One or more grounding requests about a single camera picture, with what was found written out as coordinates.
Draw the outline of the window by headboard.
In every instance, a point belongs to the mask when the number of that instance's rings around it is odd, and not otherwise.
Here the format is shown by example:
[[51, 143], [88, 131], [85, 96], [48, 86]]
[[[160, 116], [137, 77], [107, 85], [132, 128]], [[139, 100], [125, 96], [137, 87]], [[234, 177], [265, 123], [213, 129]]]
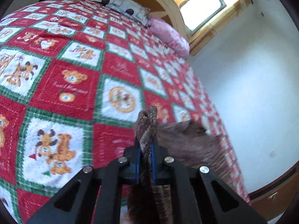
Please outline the window by headboard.
[[235, 0], [187, 0], [180, 6], [187, 37], [191, 38]]

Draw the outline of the brown wooden furniture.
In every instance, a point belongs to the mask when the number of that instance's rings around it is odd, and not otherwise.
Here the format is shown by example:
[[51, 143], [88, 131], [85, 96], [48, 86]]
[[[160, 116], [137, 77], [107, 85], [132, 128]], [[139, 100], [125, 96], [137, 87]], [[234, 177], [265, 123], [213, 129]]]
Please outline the brown wooden furniture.
[[298, 164], [264, 187], [249, 193], [251, 206], [267, 221], [282, 214], [298, 192]]

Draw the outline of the grey patterned pillow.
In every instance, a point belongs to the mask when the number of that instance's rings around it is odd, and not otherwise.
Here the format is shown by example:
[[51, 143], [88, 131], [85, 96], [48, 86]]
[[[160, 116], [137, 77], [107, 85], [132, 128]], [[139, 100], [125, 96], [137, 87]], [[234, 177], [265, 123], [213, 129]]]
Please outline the grey patterned pillow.
[[133, 0], [91, 0], [125, 15], [143, 26], [147, 25], [147, 14], [150, 8], [144, 7]]

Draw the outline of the yellow curtain by headboard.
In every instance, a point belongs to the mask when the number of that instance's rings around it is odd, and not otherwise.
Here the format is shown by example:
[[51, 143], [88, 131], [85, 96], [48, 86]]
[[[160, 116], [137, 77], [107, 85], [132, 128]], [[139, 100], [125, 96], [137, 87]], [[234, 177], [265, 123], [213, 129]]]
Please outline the yellow curtain by headboard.
[[[174, 1], [180, 9], [180, 6], [187, 0]], [[205, 24], [199, 32], [191, 38], [187, 37], [190, 46], [190, 54], [195, 56], [222, 28], [224, 28], [232, 19], [237, 17], [251, 3], [253, 3], [252, 0], [235, 0], [232, 5], [229, 5], [228, 8], [225, 8], [222, 12], [218, 13], [207, 24]]]

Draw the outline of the pink pillow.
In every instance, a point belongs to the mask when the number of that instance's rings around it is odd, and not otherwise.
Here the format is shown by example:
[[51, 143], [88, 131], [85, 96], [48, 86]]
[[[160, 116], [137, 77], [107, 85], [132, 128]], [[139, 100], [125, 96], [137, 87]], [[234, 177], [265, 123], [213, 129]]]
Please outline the pink pillow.
[[189, 56], [189, 43], [171, 25], [158, 17], [150, 17], [147, 22], [148, 30], [166, 43], [180, 57]]

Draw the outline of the brown knitted sweater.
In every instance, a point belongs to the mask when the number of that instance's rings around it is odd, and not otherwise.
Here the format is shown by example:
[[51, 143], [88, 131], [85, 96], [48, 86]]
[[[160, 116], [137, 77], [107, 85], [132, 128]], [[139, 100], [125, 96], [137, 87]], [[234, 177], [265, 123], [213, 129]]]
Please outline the brown knitted sweater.
[[131, 223], [172, 223], [170, 187], [152, 182], [152, 151], [150, 142], [157, 139], [160, 146], [186, 167], [208, 166], [230, 188], [234, 181], [221, 148], [221, 137], [211, 136], [193, 120], [179, 123], [161, 123], [157, 107], [140, 111], [135, 124], [135, 135], [141, 148], [140, 182], [130, 188], [127, 206]]

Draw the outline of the red patchwork bedspread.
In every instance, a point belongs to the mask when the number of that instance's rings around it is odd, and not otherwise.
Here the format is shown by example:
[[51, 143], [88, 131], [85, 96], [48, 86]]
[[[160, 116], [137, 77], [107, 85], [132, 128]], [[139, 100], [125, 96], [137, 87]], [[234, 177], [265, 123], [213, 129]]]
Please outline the red patchwork bedspread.
[[1, 202], [25, 223], [84, 166], [134, 143], [138, 113], [194, 120], [220, 136], [233, 189], [242, 173], [191, 65], [147, 28], [92, 0], [48, 0], [1, 20]]

